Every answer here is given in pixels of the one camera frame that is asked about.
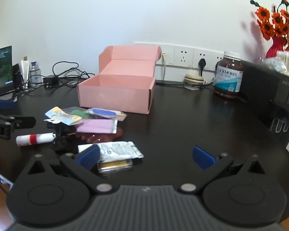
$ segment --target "pink vase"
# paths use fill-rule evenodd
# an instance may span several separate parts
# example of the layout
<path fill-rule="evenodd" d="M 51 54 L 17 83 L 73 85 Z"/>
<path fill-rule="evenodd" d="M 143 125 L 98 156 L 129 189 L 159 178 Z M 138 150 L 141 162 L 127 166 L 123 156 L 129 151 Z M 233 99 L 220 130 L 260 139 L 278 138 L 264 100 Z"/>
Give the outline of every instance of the pink vase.
<path fill-rule="evenodd" d="M 267 51 L 265 58 L 275 57 L 278 51 L 284 51 L 285 39 L 281 37 L 272 36 L 273 45 Z"/>

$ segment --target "brown glass bottle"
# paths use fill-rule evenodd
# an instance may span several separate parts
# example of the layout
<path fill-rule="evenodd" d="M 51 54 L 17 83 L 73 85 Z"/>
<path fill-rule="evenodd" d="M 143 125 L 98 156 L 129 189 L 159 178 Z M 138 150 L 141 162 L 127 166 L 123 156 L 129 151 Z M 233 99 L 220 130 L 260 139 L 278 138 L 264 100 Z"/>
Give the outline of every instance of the brown glass bottle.
<path fill-rule="evenodd" d="M 240 54 L 224 52 L 224 58 L 218 62 L 214 93 L 227 99 L 238 96 L 243 77 L 243 65 Z"/>

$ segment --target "white tube with red stripe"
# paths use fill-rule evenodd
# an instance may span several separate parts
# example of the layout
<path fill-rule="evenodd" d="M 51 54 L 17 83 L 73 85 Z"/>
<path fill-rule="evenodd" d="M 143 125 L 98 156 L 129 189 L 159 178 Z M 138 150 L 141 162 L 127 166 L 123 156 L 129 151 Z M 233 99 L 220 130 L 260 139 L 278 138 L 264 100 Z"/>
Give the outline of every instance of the white tube with red stripe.
<path fill-rule="evenodd" d="M 34 144 L 49 143 L 52 142 L 54 138 L 55 138 L 54 133 L 17 136 L 16 144 L 18 146 L 29 146 Z"/>

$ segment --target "open box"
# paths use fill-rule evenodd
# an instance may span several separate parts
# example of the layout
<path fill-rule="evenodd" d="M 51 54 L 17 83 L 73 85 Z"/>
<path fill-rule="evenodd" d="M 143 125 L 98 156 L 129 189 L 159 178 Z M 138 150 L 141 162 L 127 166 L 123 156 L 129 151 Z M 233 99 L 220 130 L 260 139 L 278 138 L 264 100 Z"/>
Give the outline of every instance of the open box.
<path fill-rule="evenodd" d="M 78 85 L 81 107 L 148 114 L 160 47 L 108 46 L 99 55 L 99 75 Z"/>

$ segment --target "red stripe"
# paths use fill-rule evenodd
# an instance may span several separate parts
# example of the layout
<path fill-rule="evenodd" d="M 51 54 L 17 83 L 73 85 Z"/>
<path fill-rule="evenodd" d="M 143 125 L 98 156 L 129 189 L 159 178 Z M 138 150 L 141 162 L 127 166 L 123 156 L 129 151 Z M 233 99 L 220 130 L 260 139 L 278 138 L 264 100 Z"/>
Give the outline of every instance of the red stripe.
<path fill-rule="evenodd" d="M 38 142 L 36 141 L 36 135 L 30 135 L 30 142 L 31 142 L 31 145 L 38 143 Z"/>

